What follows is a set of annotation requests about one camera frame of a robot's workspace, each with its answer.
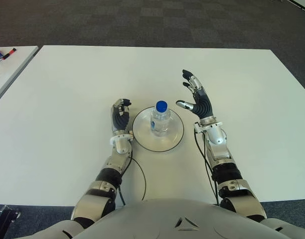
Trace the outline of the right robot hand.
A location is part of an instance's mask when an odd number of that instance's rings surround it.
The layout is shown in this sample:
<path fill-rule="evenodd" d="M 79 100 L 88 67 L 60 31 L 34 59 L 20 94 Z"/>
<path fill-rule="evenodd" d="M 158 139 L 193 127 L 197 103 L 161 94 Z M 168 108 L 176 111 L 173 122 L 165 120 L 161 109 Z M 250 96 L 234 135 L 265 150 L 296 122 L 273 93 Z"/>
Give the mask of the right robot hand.
<path fill-rule="evenodd" d="M 212 105 L 201 82 L 195 75 L 184 69 L 182 71 L 182 77 L 186 80 L 186 82 L 183 82 L 182 84 L 190 90 L 195 103 L 193 104 L 187 101 L 177 100 L 176 105 L 189 110 L 200 119 L 212 117 Z"/>

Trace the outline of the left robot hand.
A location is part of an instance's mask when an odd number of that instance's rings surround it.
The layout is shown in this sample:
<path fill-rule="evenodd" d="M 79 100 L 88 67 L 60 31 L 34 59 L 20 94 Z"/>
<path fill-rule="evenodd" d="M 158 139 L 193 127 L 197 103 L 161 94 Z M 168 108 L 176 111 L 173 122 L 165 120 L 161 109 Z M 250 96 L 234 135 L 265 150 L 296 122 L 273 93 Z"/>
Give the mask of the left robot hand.
<path fill-rule="evenodd" d="M 121 134 L 125 131 L 129 123 L 129 106 L 131 101 L 128 99 L 118 99 L 111 107 L 111 121 L 113 135 Z"/>

